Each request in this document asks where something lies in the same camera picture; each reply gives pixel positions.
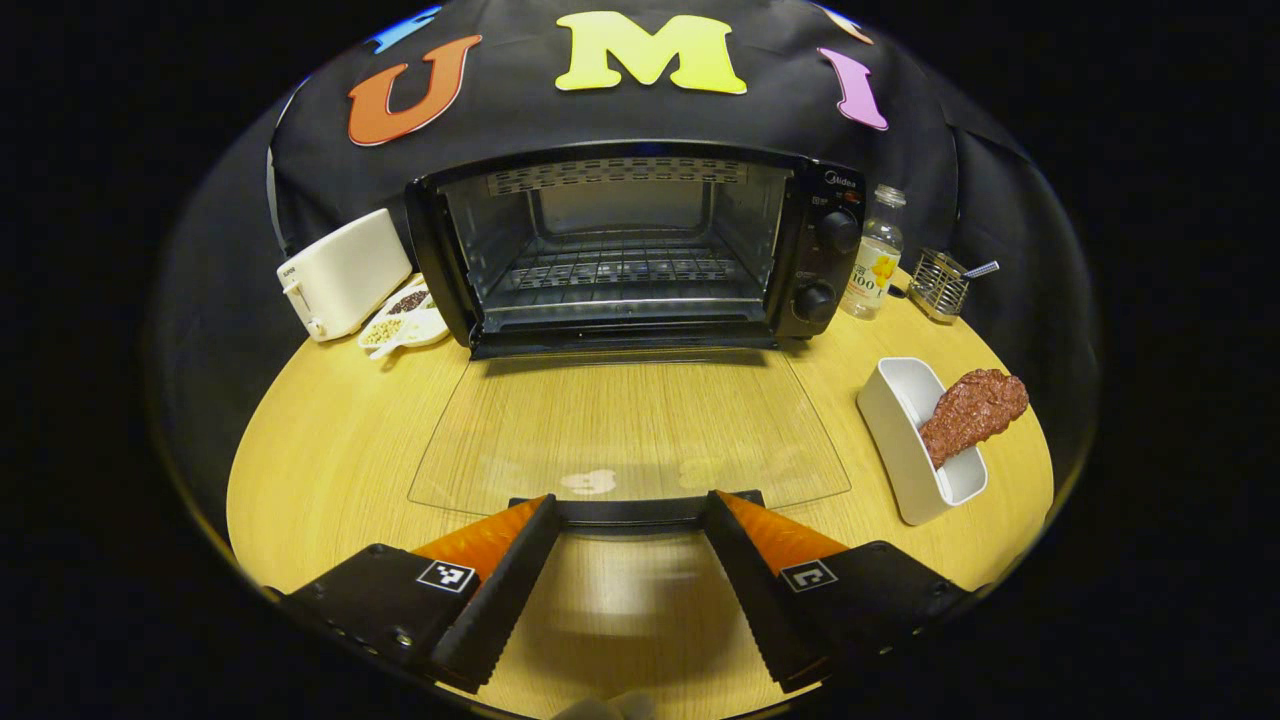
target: round table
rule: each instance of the round table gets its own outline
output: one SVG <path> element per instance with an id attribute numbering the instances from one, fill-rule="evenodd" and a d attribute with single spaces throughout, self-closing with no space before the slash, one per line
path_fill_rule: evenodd
<path id="1" fill-rule="evenodd" d="M 893 282 L 908 279 L 897 270 Z M 781 514 L 850 547 L 888 541 L 969 591 L 1000 578 L 1036 539 L 1053 479 L 1034 407 L 979 445 L 989 473 L 983 493 L 911 527 L 855 405 L 881 357 L 919 357 L 945 386 L 977 368 L 1007 372 L 963 320 L 938 324 L 910 300 L 886 297 L 873 322 L 838 311 L 824 333 L 769 352 L 790 364 L 850 482 L 846 492 Z M 288 593 L 369 543 L 412 550 L 479 519 L 415 501 L 413 479 L 447 411 L 485 411 L 454 397 L 468 366 L 493 361 L 471 363 L 452 340 L 381 363 L 355 336 L 306 341 L 259 404 L 232 468 L 227 521 L 243 570 Z M 557 391 L 527 386 L 530 396 Z M 769 421 L 765 406 L 746 404 L 742 413 Z M 795 694 L 769 679 L 701 533 L 562 534 L 492 680 L 474 697 L 545 717 L 628 689 L 652 693 L 669 717 L 736 715 Z"/>

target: oven vent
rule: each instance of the oven vent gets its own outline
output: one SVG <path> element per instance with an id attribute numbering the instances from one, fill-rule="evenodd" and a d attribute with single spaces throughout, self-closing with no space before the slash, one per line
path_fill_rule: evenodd
<path id="1" fill-rule="evenodd" d="M 489 195 L 497 197 L 564 184 L 625 181 L 676 181 L 745 183 L 746 165 L 707 158 L 604 158 L 548 163 L 488 177 Z"/>

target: oven door opening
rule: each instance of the oven door opening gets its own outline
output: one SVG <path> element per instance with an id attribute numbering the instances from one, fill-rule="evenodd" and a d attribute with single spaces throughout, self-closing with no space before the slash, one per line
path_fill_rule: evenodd
<path id="1" fill-rule="evenodd" d="M 691 324 L 764 334 L 791 174 L 732 160 L 613 158 L 472 177 L 440 192 L 484 336 Z"/>

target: letter m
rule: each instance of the letter m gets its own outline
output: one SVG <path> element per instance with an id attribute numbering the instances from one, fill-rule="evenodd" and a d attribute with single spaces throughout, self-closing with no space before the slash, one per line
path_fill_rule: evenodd
<path id="1" fill-rule="evenodd" d="M 676 15 L 657 35 L 622 13 L 598 10 L 575 13 L 556 20 L 573 32 L 568 72 L 556 78 L 561 90 L 613 87 L 622 73 L 609 69 L 608 54 L 644 85 L 662 77 L 671 59 L 680 55 L 680 68 L 671 82 L 686 90 L 707 90 L 741 95 L 746 83 L 733 74 L 724 36 L 727 24 L 698 15 Z"/>

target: bottle cap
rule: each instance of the bottle cap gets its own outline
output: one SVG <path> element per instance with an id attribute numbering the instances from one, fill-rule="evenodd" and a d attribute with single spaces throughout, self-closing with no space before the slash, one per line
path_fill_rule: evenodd
<path id="1" fill-rule="evenodd" d="M 902 191 L 887 184 L 876 186 L 876 200 L 879 200 L 890 208 L 901 208 L 902 205 L 906 205 L 906 196 L 902 195 Z"/>

